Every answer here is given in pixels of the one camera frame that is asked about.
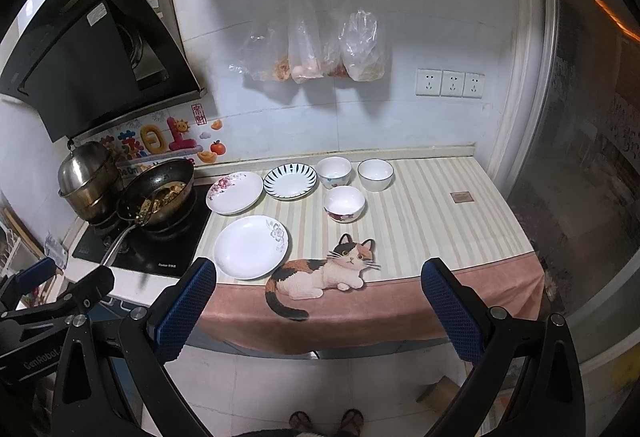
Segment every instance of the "floral bowl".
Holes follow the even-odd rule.
[[[351,178],[351,163],[344,157],[325,157],[316,165],[316,173],[327,189],[344,186]]]
[[[337,223],[346,224],[356,220],[364,211],[364,195],[353,186],[331,188],[324,195],[324,211]]]

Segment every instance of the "frying pan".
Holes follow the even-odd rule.
[[[172,182],[183,182],[185,187],[170,202],[162,205],[158,211],[153,212],[152,208],[149,208],[146,214],[141,215],[140,208],[142,208],[144,201],[150,199],[153,204],[155,198],[161,193],[161,188]],[[170,218],[187,200],[191,188],[193,188],[193,164],[186,159],[165,161],[152,166],[133,179],[122,192],[116,205],[118,217],[130,224],[113,241],[100,264],[111,266],[122,241],[132,229],[138,226],[158,224]]]

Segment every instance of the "white bowl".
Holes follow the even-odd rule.
[[[364,210],[365,198],[353,186],[337,186],[324,195],[324,211],[336,222],[346,224],[360,217]]]
[[[223,229],[213,246],[213,262],[229,276],[251,280],[281,263],[289,235],[276,219],[264,215],[243,217]]]
[[[394,167],[382,159],[367,159],[358,165],[358,175],[364,189],[382,192],[394,176]]]
[[[235,172],[218,179],[207,192],[207,206],[220,215],[233,215],[252,206],[262,195],[262,178],[254,172]]]
[[[325,157],[316,164],[316,173],[327,189],[344,186],[351,177],[351,162],[344,157]]]

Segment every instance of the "hanging plastic bag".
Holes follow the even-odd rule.
[[[340,20],[340,52],[351,78],[357,82],[382,78],[385,74],[386,34],[375,1],[344,0],[340,7]]]
[[[289,0],[289,66],[296,83],[321,78],[322,48],[316,0]]]
[[[348,78],[347,69],[342,63],[340,52],[340,32],[342,23],[339,14],[335,11],[319,10],[318,22],[320,24],[320,43],[322,44],[322,61],[320,68],[324,76]]]
[[[285,81],[289,70],[289,3],[275,0],[268,11],[254,21],[251,34],[238,53],[231,71],[247,74],[258,81]]]

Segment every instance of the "striped rim plate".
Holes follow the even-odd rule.
[[[308,194],[316,184],[316,171],[308,164],[287,163],[271,170],[264,178],[264,190],[281,201]]]

